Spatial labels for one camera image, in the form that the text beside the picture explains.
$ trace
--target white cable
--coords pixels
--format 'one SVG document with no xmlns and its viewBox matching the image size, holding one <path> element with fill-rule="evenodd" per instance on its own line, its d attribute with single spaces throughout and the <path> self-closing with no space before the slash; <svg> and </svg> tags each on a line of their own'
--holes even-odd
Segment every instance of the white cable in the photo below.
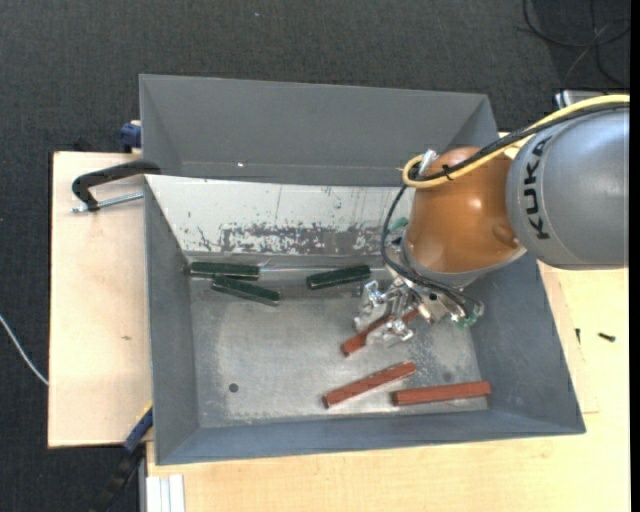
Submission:
<svg viewBox="0 0 640 512">
<path fill-rule="evenodd" d="M 20 345 L 20 342 L 18 341 L 18 338 L 16 338 L 16 335 L 13 334 L 13 331 L 11 330 L 11 327 L 9 327 L 9 324 L 7 323 L 7 321 L 4 319 L 4 317 L 1 314 L 0 314 L 0 323 L 6 329 L 7 334 L 9 335 L 9 338 L 11 338 L 11 341 L 13 341 L 13 344 L 18 349 L 18 352 L 20 352 L 20 355 L 22 356 L 22 359 L 24 359 L 24 362 L 27 363 L 27 366 L 29 368 L 31 368 L 31 371 L 33 373 L 36 374 L 36 377 L 38 377 L 42 382 L 44 382 L 44 384 L 46 386 L 48 386 L 49 385 L 49 381 L 47 380 L 47 378 L 44 375 L 42 375 L 40 373 L 40 370 L 38 370 L 36 368 L 36 366 L 31 362 L 31 359 L 29 359 L 29 356 L 26 354 L 26 352 L 22 348 L 22 345 Z"/>
</svg>

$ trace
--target metal bracket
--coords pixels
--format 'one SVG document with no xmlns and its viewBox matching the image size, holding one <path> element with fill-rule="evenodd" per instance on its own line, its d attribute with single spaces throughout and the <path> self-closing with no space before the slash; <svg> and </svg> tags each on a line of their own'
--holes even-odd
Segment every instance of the metal bracket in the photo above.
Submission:
<svg viewBox="0 0 640 512">
<path fill-rule="evenodd" d="M 111 181 L 129 178 L 130 176 L 135 176 L 137 174 L 160 174 L 160 167 L 158 167 L 153 162 L 149 162 L 148 160 L 135 160 L 133 162 L 115 165 L 107 169 L 102 169 L 100 171 L 94 171 L 88 174 L 83 174 L 82 176 L 78 176 L 71 185 L 71 190 L 78 197 L 78 199 L 80 199 L 84 203 L 84 206 L 72 208 L 71 211 L 73 213 L 79 213 L 83 211 L 95 212 L 100 208 L 104 208 L 105 206 L 112 206 L 114 204 L 139 199 L 140 197 L 142 197 L 141 193 L 127 194 L 125 196 L 116 197 L 113 199 L 98 201 L 95 197 L 93 197 L 91 192 L 89 192 L 90 187 L 96 187 L 98 185 L 109 183 Z"/>
</svg>

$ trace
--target gray bin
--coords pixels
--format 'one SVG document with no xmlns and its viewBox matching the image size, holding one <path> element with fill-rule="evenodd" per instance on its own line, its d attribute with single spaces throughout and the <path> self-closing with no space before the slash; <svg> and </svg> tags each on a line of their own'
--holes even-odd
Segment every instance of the gray bin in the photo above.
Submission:
<svg viewBox="0 0 640 512">
<path fill-rule="evenodd" d="M 145 159 L 163 174 L 197 178 L 154 176 L 145 185 L 159 464 L 584 432 L 532 257 L 468 288 L 486 307 L 470 329 L 418 323 L 410 342 L 374 343 L 348 359 L 339 345 L 355 333 L 360 286 L 304 287 L 309 273 L 360 262 L 388 280 L 377 246 L 359 245 L 354 232 L 366 228 L 376 239 L 388 197 L 400 185 L 397 167 L 408 158 L 426 147 L 484 145 L 497 136 L 486 97 L 142 76 L 141 104 Z M 314 250 L 228 244 L 223 224 L 240 213 L 229 206 L 233 185 L 219 180 L 256 183 L 245 190 L 263 190 L 264 197 L 295 193 L 290 184 L 315 190 L 311 218 L 313 205 L 324 204 L 320 193 L 330 195 L 332 187 L 350 191 L 341 211 L 357 212 L 363 194 L 380 196 L 380 218 L 363 227 L 354 213 L 332 225 L 335 203 L 318 211 L 321 229 L 304 231 L 322 240 Z M 283 197 L 289 196 L 280 194 L 276 208 Z M 255 214 L 257 222 L 273 201 L 254 203 L 245 216 Z M 275 219 L 266 225 L 288 236 L 293 219 Z M 257 225 L 243 222 L 240 232 Z M 189 238 L 194 232 L 200 243 Z M 258 284 L 279 289 L 283 300 L 270 308 L 217 294 L 207 280 L 185 274 L 194 260 L 258 264 L 264 270 Z M 406 381 L 323 408 L 323 393 L 404 360 L 418 367 Z M 486 399 L 397 408 L 388 398 L 394 389 L 479 379 L 491 384 Z"/>
</svg>

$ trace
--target yellow cable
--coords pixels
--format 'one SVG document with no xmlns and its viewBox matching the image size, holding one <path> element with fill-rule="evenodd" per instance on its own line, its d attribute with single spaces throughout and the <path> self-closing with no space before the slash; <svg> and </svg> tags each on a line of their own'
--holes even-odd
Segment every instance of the yellow cable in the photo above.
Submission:
<svg viewBox="0 0 640 512">
<path fill-rule="evenodd" d="M 549 121 L 555 121 L 556 119 L 564 117 L 564 116 L 566 116 L 568 114 L 572 114 L 572 113 L 574 113 L 574 112 L 576 112 L 578 110 L 582 110 L 582 109 L 587 108 L 587 107 L 592 107 L 594 105 L 602 105 L 602 104 L 606 104 L 606 103 L 629 103 L 629 101 L 630 101 L 630 97 L 627 94 L 610 94 L 608 96 L 597 96 L 595 98 L 589 98 L 589 99 L 580 101 L 578 103 L 574 103 L 573 105 L 565 107 L 565 108 L 563 108 L 561 110 L 558 110 L 557 112 L 554 112 L 553 114 L 550 114 L 550 115 L 542 118 L 540 121 L 532 124 L 531 126 L 527 127 L 526 129 L 529 130 L 529 129 L 535 128 L 536 126 L 539 126 L 539 125 L 541 125 L 543 123 L 548 123 Z M 411 171 L 413 166 L 422 161 L 422 155 L 418 155 L 418 156 L 412 158 L 411 160 L 409 160 L 406 163 L 406 165 L 404 166 L 404 169 L 402 170 L 402 181 L 404 181 L 404 183 L 406 185 L 409 185 L 410 187 L 414 187 L 414 188 L 417 188 L 417 189 L 435 187 L 435 186 L 440 185 L 442 183 L 446 183 L 447 181 L 451 181 L 451 180 L 454 180 L 456 178 L 459 178 L 460 176 L 463 176 L 464 174 L 467 174 L 468 172 L 471 172 L 474 169 L 477 169 L 478 167 L 481 167 L 482 165 L 487 163 L 492 158 L 495 158 L 500 153 L 504 153 L 510 147 L 513 147 L 513 146 L 522 147 L 522 145 L 530 137 L 515 141 L 515 142 L 513 142 L 513 143 L 511 143 L 511 144 L 509 144 L 509 145 L 507 145 L 507 146 L 505 146 L 503 148 L 497 149 L 497 150 L 493 151 L 492 153 L 489 153 L 488 155 L 485 155 L 482 158 L 479 158 L 475 162 L 472 162 L 469 165 L 464 166 L 462 169 L 458 169 L 457 171 L 452 172 L 449 175 L 449 177 L 443 176 L 441 178 L 436 178 L 434 180 L 429 180 L 429 181 L 414 181 L 409 177 L 409 172 Z"/>
</svg>

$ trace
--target dark green block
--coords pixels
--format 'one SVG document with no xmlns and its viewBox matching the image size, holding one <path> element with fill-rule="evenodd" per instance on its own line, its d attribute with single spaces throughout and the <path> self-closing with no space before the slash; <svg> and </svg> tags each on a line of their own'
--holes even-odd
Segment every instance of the dark green block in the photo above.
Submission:
<svg viewBox="0 0 640 512">
<path fill-rule="evenodd" d="M 189 269 L 191 274 L 207 276 L 226 276 L 236 279 L 250 279 L 255 281 L 260 276 L 260 267 L 255 265 L 237 265 L 231 263 L 210 263 L 198 261 L 191 264 Z"/>
<path fill-rule="evenodd" d="M 364 281 L 370 277 L 371 269 L 369 265 L 357 265 L 307 276 L 307 286 L 312 290 L 318 290 L 339 284 Z"/>
<path fill-rule="evenodd" d="M 279 292 L 261 288 L 260 286 L 225 276 L 214 276 L 211 283 L 211 289 L 217 292 L 227 293 L 241 299 L 261 302 L 262 304 L 267 304 L 269 306 L 277 306 L 280 302 Z"/>
</svg>

